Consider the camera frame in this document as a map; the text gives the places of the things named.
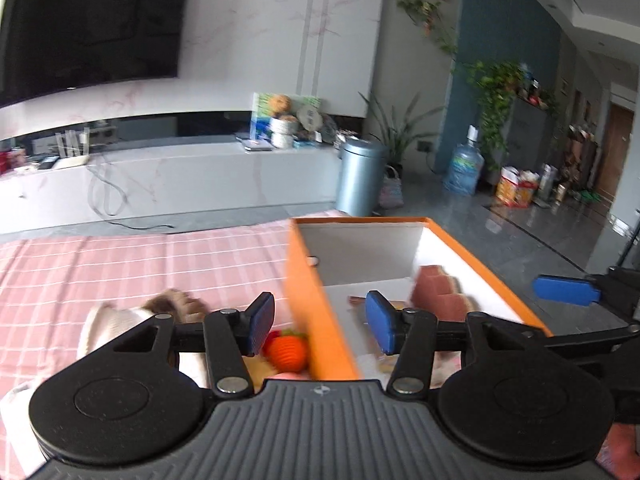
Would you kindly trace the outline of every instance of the metal rivet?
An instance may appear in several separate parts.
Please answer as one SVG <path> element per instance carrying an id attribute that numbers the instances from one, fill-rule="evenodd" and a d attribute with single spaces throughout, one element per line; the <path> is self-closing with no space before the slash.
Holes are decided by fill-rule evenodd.
<path id="1" fill-rule="evenodd" d="M 424 389 L 424 383 L 415 377 L 400 377 L 393 383 L 393 389 L 399 394 L 417 394 Z"/>
<path id="2" fill-rule="evenodd" d="M 216 388 L 225 394 L 244 392 L 249 383 L 242 377 L 225 377 L 216 383 Z"/>

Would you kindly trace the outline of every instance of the blue gripper pad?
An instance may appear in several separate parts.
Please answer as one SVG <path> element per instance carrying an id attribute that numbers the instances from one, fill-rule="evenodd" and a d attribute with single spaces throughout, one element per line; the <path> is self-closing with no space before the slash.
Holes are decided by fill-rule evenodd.
<path id="1" fill-rule="evenodd" d="M 561 301 L 589 306 L 600 301 L 600 291 L 587 280 L 562 278 L 561 276 L 539 276 L 533 280 L 533 290 L 542 300 Z"/>
<path id="2" fill-rule="evenodd" d="M 396 330 L 398 311 L 377 290 L 370 290 L 364 301 L 367 323 L 380 349 L 387 355 L 397 354 Z"/>
<path id="3" fill-rule="evenodd" d="M 263 292 L 244 311 L 249 316 L 249 354 L 258 355 L 264 341 L 269 335 L 276 312 L 276 303 L 273 294 Z"/>

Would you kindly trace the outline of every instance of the wall socket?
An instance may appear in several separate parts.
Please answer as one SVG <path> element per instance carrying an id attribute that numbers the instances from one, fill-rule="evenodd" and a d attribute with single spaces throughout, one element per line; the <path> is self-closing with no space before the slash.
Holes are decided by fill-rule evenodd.
<path id="1" fill-rule="evenodd" d="M 419 140 L 417 150 L 421 153 L 431 153 L 433 151 L 433 142 L 430 140 Z"/>

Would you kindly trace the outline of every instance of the orange ball toy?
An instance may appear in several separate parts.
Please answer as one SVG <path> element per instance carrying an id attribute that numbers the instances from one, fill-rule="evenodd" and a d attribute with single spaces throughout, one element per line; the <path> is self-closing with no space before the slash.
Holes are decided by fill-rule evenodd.
<path id="1" fill-rule="evenodd" d="M 279 373 L 301 372 L 306 368 L 306 342 L 295 335 L 283 335 L 269 346 L 269 361 Z"/>

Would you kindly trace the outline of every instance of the metal trash can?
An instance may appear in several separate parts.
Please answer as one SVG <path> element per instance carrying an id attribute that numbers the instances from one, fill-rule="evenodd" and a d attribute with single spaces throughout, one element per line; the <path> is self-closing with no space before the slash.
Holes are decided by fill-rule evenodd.
<path id="1" fill-rule="evenodd" d="M 348 139 L 341 147 L 342 169 L 335 208 L 351 216 L 370 216 L 378 204 L 388 148 L 379 142 Z"/>

